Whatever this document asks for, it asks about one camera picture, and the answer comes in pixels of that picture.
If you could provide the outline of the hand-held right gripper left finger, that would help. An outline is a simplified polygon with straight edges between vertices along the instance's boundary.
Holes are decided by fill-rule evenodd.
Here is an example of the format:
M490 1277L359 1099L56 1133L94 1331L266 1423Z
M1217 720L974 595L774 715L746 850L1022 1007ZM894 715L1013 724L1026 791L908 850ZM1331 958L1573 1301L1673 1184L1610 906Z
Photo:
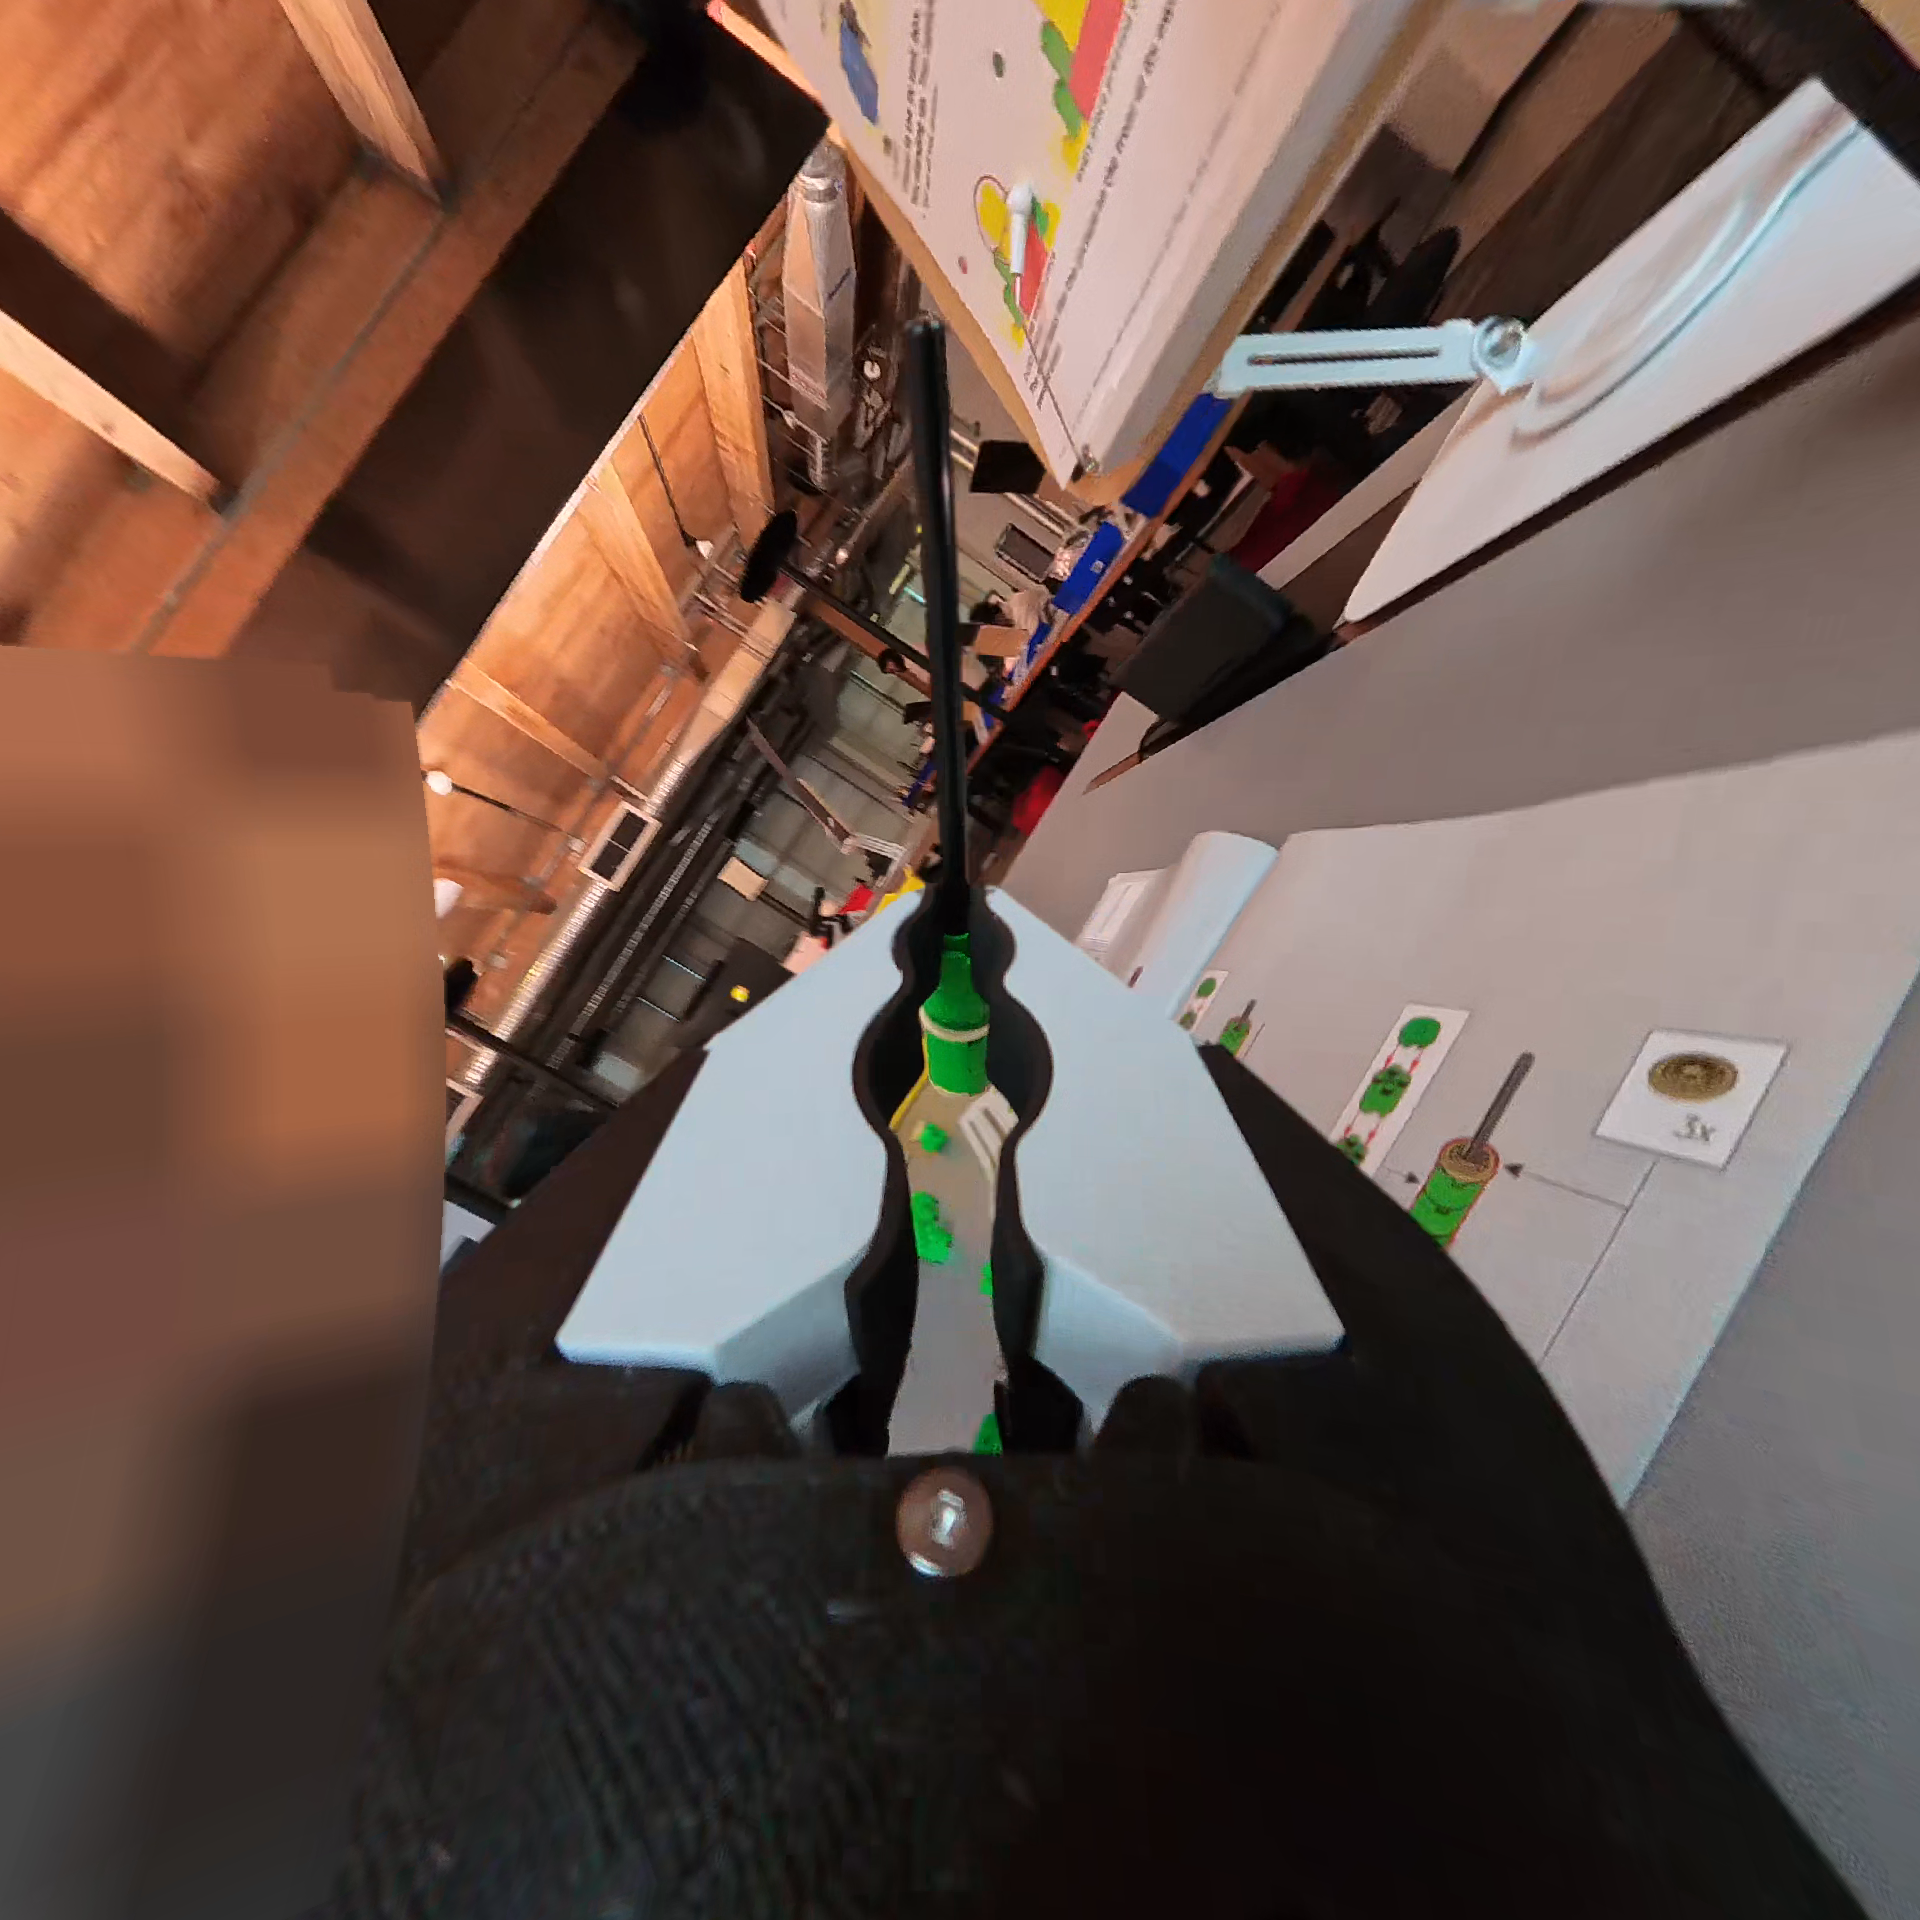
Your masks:
M918 1311L902 1141L869 1027L898 1004L903 894L699 1058L559 1327L565 1360L765 1384L884 1457Z

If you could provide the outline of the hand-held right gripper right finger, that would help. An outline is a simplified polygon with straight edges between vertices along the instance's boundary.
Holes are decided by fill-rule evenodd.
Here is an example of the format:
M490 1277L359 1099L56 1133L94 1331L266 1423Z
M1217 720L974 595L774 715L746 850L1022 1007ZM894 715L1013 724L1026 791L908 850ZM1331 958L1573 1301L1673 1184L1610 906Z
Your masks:
M1346 1327L1202 1049L998 891L974 968L1001 1448L1072 1454L1144 1379L1331 1355Z

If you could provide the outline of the black rod with green bricks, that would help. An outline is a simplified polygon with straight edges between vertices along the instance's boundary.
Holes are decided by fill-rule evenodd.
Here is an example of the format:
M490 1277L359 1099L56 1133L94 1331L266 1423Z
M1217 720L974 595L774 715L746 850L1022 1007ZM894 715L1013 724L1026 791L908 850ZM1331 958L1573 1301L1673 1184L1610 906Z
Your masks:
M968 682L963 623L957 613L957 523L950 475L948 337L936 320L903 329L903 402L922 509L924 653L935 724L935 824L939 867L924 880L932 912L935 984L922 1003L926 1083L982 1095L988 1083L988 1004L974 978L974 883L968 879Z

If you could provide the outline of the grey desk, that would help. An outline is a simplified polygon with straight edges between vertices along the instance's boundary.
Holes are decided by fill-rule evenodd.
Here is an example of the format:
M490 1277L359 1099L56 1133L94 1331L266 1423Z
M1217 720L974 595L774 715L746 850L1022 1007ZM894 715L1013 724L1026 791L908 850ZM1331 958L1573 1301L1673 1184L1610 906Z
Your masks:
M1451 818L1917 728L1917 320L1871 320L1312 665L1062 802L1013 894L1190 830ZM1630 1497L1715 1699L1917 1917L1917 1003Z

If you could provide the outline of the open instruction booklet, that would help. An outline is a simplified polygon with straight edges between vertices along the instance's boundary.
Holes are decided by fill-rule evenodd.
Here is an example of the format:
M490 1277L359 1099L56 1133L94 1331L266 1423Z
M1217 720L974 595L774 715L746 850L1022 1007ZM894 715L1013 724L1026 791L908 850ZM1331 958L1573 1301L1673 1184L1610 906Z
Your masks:
M1917 978L1917 734L1202 833L1076 947L1454 1252L1625 1497Z

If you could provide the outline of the printed instruction sheet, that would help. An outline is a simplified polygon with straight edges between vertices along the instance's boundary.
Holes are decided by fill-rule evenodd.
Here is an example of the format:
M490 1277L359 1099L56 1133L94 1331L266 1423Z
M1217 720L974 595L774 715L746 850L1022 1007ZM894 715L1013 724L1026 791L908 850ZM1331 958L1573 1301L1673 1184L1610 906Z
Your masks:
M1445 4L762 4L1062 482L1145 460Z

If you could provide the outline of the white wall vent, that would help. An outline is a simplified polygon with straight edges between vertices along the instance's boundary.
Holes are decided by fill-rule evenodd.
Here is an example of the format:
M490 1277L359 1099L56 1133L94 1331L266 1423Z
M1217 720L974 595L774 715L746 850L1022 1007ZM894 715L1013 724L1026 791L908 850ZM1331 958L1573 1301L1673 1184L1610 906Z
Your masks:
M644 853L658 837L658 815L636 802L618 802L599 837L587 843L578 870L608 891L618 891L633 876Z

